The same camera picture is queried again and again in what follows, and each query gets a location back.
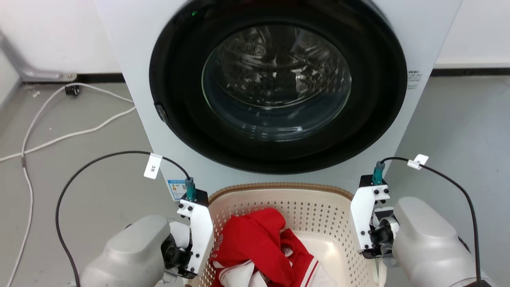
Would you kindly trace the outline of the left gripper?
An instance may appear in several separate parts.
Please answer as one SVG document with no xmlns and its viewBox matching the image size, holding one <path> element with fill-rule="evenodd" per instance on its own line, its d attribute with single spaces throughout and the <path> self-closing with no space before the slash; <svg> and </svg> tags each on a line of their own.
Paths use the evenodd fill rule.
<svg viewBox="0 0 510 287">
<path fill-rule="evenodd" d="M 161 245 L 161 252 L 165 265 L 165 273 L 175 277 L 193 279 L 196 277 L 194 269 L 188 271 L 191 252 L 191 229 L 186 224 L 177 221 L 169 222 L 171 234 Z"/>
</svg>

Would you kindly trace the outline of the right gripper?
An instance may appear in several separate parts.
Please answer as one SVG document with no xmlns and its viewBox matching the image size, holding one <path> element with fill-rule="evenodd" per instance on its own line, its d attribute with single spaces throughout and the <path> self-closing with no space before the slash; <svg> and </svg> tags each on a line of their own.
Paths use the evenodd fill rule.
<svg viewBox="0 0 510 287">
<path fill-rule="evenodd" d="M 400 224 L 394 215 L 394 208 L 376 208 L 372 213 L 370 227 L 373 257 L 392 257 L 394 240 L 400 229 Z"/>
</svg>

